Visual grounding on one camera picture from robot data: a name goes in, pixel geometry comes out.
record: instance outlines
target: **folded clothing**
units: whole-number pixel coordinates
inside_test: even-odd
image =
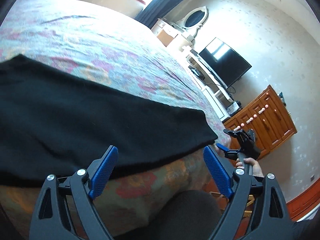
[[[114,145],[111,178],[161,167],[217,135],[201,110],[168,106],[59,71],[23,55],[0,63],[0,183],[41,186]]]

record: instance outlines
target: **tv screen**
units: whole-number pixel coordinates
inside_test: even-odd
[[[251,68],[244,58],[218,38],[211,41],[199,56],[225,88],[230,87]]]

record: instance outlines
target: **bedspread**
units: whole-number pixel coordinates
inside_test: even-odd
[[[184,69],[139,22],[78,0],[18,0],[0,27],[0,61],[23,54],[71,75],[171,106],[202,109],[218,142],[224,126]],[[95,200],[112,235],[148,224],[177,192],[209,179],[202,150],[151,171],[108,182]],[[0,202],[27,238],[38,188],[0,187]],[[70,201],[71,211],[75,209]],[[81,225],[75,223],[81,234]]]

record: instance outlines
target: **blue gripper pad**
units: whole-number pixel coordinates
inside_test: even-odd
[[[224,152],[228,152],[228,151],[229,151],[229,148],[228,148],[228,147],[225,147],[224,145],[222,145],[222,144],[220,144],[220,143],[217,143],[216,146],[217,146],[220,150],[222,150],[222,151],[224,151]]]
[[[118,149],[116,147],[112,147],[91,179],[91,186],[88,195],[92,200],[102,194],[117,161]]]
[[[230,198],[234,193],[231,188],[231,178],[219,162],[218,158],[220,157],[217,157],[217,155],[218,154],[209,146],[206,146],[203,150],[204,162],[207,165],[220,193],[225,195],[227,198]]]

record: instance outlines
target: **brown wooden dresser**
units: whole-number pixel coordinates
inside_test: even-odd
[[[262,150],[259,159],[297,133],[287,109],[271,85],[223,124],[231,130],[253,129],[256,132],[256,145]],[[230,148],[240,148],[235,138],[231,138]]]

